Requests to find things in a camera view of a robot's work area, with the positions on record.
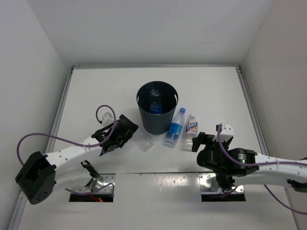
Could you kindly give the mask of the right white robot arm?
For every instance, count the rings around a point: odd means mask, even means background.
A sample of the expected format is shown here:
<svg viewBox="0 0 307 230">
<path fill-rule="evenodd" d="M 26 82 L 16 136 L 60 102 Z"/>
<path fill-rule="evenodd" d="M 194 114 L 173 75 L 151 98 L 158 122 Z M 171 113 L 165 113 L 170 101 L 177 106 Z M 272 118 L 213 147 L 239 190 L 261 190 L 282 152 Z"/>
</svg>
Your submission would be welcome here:
<svg viewBox="0 0 307 230">
<path fill-rule="evenodd" d="M 307 160 L 269 157 L 250 149 L 229 149 L 232 137 L 222 143 L 218 137 L 200 132 L 192 139 L 192 151 L 198 152 L 197 164 L 215 173 L 216 183 L 229 191 L 248 184 L 278 185 L 296 192 L 307 191 Z"/>
</svg>

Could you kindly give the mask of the short blue label bottle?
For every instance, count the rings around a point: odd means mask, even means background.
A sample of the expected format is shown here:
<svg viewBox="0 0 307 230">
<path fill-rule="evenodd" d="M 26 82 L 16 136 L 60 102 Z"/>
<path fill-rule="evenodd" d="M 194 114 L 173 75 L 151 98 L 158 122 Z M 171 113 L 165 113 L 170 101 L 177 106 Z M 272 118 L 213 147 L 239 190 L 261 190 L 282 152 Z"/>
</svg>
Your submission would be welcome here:
<svg viewBox="0 0 307 230">
<path fill-rule="evenodd" d="M 162 114 L 162 93 L 159 89 L 152 88 L 149 91 L 149 111 L 154 115 Z"/>
</svg>

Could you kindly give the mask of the clear crushed plastic bottle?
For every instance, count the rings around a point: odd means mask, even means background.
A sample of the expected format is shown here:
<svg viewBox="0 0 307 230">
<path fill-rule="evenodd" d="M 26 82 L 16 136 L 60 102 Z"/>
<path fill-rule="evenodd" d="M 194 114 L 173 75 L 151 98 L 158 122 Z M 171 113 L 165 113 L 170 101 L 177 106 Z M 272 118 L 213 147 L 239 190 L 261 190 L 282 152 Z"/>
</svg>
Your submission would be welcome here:
<svg viewBox="0 0 307 230">
<path fill-rule="evenodd" d="M 148 151 L 154 145 L 154 139 L 147 133 L 137 133 L 135 142 L 144 152 Z"/>
</svg>

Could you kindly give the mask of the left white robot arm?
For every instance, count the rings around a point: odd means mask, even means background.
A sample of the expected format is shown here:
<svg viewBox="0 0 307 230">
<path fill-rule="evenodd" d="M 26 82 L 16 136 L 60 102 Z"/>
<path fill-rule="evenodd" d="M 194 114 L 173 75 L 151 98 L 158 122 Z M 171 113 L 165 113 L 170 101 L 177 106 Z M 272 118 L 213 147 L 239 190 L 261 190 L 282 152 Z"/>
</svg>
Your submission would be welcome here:
<svg viewBox="0 0 307 230">
<path fill-rule="evenodd" d="M 87 183 L 90 191 L 97 192 L 93 181 L 99 179 L 100 174 L 89 160 L 122 148 L 138 128 L 137 124 L 120 115 L 118 120 L 97 130 L 80 143 L 47 154 L 34 152 L 23 164 L 15 181 L 30 204 L 36 205 L 46 200 L 54 188 L 59 187 L 63 172 L 79 163 L 91 177 Z"/>
</svg>

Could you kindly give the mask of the orange white label bottle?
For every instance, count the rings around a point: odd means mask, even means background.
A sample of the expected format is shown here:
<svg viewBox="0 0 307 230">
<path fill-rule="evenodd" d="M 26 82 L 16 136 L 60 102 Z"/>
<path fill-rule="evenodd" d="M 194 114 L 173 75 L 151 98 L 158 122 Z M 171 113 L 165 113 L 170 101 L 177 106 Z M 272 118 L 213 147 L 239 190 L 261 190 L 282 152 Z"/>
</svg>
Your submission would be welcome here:
<svg viewBox="0 0 307 230">
<path fill-rule="evenodd" d="M 182 145 L 183 151 L 192 151 L 193 138 L 196 138 L 198 134 L 198 121 L 195 116 L 189 115 L 185 124 L 184 141 Z"/>
</svg>

